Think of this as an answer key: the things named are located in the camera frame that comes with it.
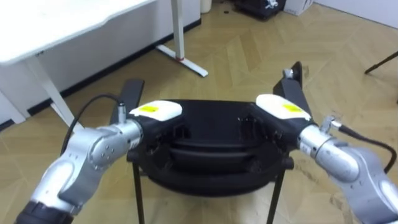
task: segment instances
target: wooden floor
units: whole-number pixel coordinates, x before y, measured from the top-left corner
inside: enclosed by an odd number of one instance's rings
[[[206,78],[154,50],[68,97],[67,103],[76,113],[98,93],[118,94],[129,78],[146,81],[141,103],[160,98],[253,101],[270,93],[282,69],[300,60],[305,95],[317,122],[334,114],[359,132],[397,147],[397,60],[363,74],[398,49],[397,30],[317,4],[299,17],[281,12],[264,22],[216,2],[203,15],[202,25],[185,37],[187,58],[209,71]],[[107,124],[112,107],[110,101],[99,101],[81,122]],[[0,223],[14,221],[57,158],[66,130],[48,108],[0,133]],[[387,162],[388,153],[371,148]],[[293,157],[295,169],[286,173],[274,223],[356,223],[325,172],[299,152]],[[397,171],[395,166],[389,174],[396,184]],[[270,184],[238,197],[196,198],[162,189],[147,178],[142,181],[146,220],[153,224],[265,223],[273,188]],[[137,223],[131,166],[125,158],[106,173],[75,223]]]

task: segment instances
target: chair leg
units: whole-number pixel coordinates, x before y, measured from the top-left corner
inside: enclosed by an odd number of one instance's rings
[[[142,202],[141,177],[139,173],[139,166],[135,163],[132,164],[132,173],[134,175],[134,186],[136,189],[138,223],[145,224],[144,206]]]
[[[267,224],[272,224],[274,222],[274,217],[276,213],[276,207],[278,206],[278,200],[280,191],[282,190],[282,183],[284,181],[285,171],[282,171],[276,178],[274,191],[272,193],[271,204],[269,205]]]
[[[379,63],[373,65],[373,66],[370,67],[370,68],[368,68],[368,69],[365,71],[365,74],[368,74],[369,72],[371,72],[371,71],[377,69],[377,68],[380,67],[381,65],[385,64],[386,62],[391,61],[392,59],[394,59],[394,58],[396,58],[396,57],[398,57],[398,52],[393,53],[392,55],[388,56],[386,59],[382,60],[381,62],[379,62]]]

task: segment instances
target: white box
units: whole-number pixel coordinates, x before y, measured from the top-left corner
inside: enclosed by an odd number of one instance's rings
[[[313,0],[286,0],[284,11],[293,15],[300,15],[312,5]]]

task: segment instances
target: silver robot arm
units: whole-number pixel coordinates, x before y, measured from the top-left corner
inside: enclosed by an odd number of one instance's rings
[[[281,149],[299,148],[313,158],[343,191],[356,217],[366,224],[391,223],[398,220],[398,190],[384,172],[380,159],[372,151],[355,147],[330,135],[335,128],[354,138],[383,146],[392,152],[386,167],[396,158],[393,148],[360,136],[327,117],[318,127],[310,114],[291,101],[272,94],[259,95],[252,116],[264,124],[264,132]]]
[[[384,173],[375,153],[350,146],[315,125],[300,133],[298,148],[329,174],[362,223],[398,220],[397,187]]]
[[[45,171],[30,201],[77,215],[106,169],[141,139],[141,126],[133,120],[77,131],[67,150]]]
[[[45,171],[16,224],[70,224],[96,192],[107,168],[140,142],[179,124],[182,114],[182,107],[171,101],[142,105],[127,119],[120,109],[118,124],[74,133],[65,152]]]

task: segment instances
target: black cable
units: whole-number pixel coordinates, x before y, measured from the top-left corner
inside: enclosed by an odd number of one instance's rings
[[[73,132],[73,128],[76,126],[77,122],[79,121],[81,115],[83,114],[83,112],[86,110],[86,108],[94,101],[100,99],[100,98],[109,98],[112,99],[114,101],[116,101],[119,105],[123,104],[123,102],[121,100],[119,100],[119,98],[113,94],[110,93],[104,93],[104,94],[100,94],[98,96],[93,97],[91,100],[89,100],[79,111],[79,113],[75,116],[75,118],[73,119],[72,123],[70,124],[68,131],[65,135],[65,138],[63,139],[63,143],[62,143],[62,148],[61,148],[61,156],[62,154],[65,152],[65,150],[67,150],[67,146],[68,146],[68,142],[70,139],[70,136],[72,135]]]
[[[358,140],[361,140],[361,141],[364,141],[364,142],[367,142],[367,143],[370,143],[370,144],[373,144],[376,146],[380,146],[384,149],[387,149],[391,153],[391,158],[390,158],[390,161],[388,162],[388,164],[386,165],[386,167],[384,168],[384,172],[388,173],[391,170],[392,166],[395,164],[395,162],[397,160],[397,152],[394,150],[394,148],[392,148],[391,146],[389,146],[387,144],[384,144],[383,142],[379,142],[379,141],[364,137],[345,125],[341,125],[341,127],[339,128],[339,131],[341,131],[342,133],[345,133],[353,138],[356,138]]]

